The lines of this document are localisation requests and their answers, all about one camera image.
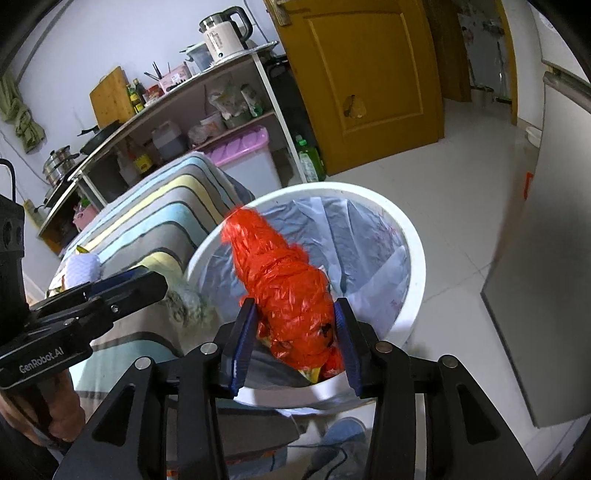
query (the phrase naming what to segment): pink box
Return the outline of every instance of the pink box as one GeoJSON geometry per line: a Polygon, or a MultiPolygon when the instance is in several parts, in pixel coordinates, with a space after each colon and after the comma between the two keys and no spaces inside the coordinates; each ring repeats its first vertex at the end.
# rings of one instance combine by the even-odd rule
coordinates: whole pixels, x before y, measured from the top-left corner
{"type": "Polygon", "coordinates": [[[174,70],[171,70],[170,73],[164,75],[158,83],[160,84],[160,88],[162,88],[164,93],[168,93],[172,87],[189,80],[191,77],[192,75],[189,67],[187,67],[185,64],[182,64],[176,67],[174,70]]]}

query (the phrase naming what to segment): pink container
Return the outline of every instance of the pink container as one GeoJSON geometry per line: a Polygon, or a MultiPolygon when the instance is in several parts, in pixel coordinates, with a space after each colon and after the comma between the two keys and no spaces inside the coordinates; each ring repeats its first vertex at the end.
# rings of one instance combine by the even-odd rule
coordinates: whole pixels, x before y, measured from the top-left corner
{"type": "Polygon", "coordinates": [[[224,144],[218,144],[205,154],[256,197],[281,188],[277,168],[269,151],[269,135],[265,127],[246,131],[224,144]]]}
{"type": "Polygon", "coordinates": [[[206,151],[205,154],[218,167],[237,160],[251,152],[260,150],[269,144],[269,135],[265,127],[256,127],[239,137],[218,145],[213,150],[206,151]]]}
{"type": "Polygon", "coordinates": [[[167,73],[162,77],[162,79],[158,82],[160,84],[160,88],[164,91],[164,93],[168,93],[173,87],[179,85],[180,83],[186,82],[191,78],[191,70],[185,64],[179,65],[174,70],[171,70],[170,73],[167,73]]]}
{"type": "Polygon", "coordinates": [[[89,205],[81,212],[74,214],[74,219],[72,222],[76,225],[76,228],[79,232],[84,230],[92,220],[99,214],[98,210],[94,208],[92,205],[89,205]]]}

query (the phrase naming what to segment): white kettle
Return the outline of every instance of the white kettle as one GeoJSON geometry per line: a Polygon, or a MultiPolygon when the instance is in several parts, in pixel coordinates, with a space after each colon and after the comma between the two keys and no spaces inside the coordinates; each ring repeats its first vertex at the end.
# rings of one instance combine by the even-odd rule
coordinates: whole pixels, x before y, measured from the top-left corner
{"type": "Polygon", "coordinates": [[[199,31],[205,36],[205,43],[214,61],[219,61],[247,48],[246,41],[252,35],[252,23],[243,8],[230,7],[201,20],[199,31]],[[240,16],[244,23],[244,35],[231,19],[233,14],[240,16]]]}

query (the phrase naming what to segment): hanging cloth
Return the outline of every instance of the hanging cloth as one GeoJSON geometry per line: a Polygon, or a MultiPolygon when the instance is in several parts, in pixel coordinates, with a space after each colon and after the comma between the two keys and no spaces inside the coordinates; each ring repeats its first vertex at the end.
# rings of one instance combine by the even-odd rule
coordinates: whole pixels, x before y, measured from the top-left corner
{"type": "Polygon", "coordinates": [[[26,153],[45,138],[45,130],[33,121],[31,111],[23,103],[10,72],[0,77],[0,116],[4,122],[14,123],[15,132],[26,153]]]}

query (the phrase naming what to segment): person's arm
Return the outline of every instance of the person's arm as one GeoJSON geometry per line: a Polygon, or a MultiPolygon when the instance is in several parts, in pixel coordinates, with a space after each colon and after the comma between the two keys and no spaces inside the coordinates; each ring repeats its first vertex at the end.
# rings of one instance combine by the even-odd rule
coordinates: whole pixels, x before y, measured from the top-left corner
{"type": "MultiPolygon", "coordinates": [[[[49,433],[58,439],[73,442],[84,428],[84,410],[80,406],[80,397],[74,391],[69,372],[66,370],[56,375],[54,379],[56,393],[53,401],[48,404],[52,418],[49,433]]],[[[35,412],[27,402],[18,397],[16,401],[29,417],[33,420],[37,419],[35,412]]],[[[4,395],[0,395],[0,414],[12,428],[21,432],[35,444],[41,444],[28,420],[4,395]]]]}

